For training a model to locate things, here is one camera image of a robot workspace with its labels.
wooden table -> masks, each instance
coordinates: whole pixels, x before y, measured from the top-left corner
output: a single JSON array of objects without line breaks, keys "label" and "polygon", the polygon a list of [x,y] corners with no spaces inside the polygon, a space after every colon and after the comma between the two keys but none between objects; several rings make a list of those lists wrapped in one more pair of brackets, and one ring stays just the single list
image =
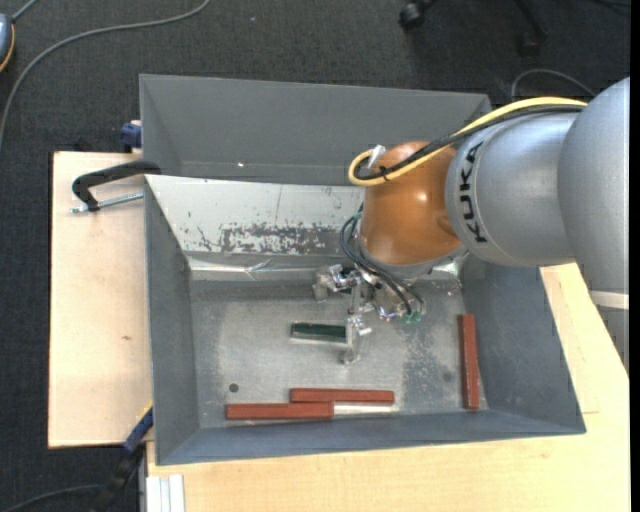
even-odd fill
[{"label": "wooden table", "polygon": [[[121,442],[151,398],[142,202],[69,213],[76,176],[132,158],[55,155],[51,448]],[[160,467],[149,443],[147,473],[184,475],[188,512],[630,510],[628,376],[576,265],[543,279],[585,435]]]}]

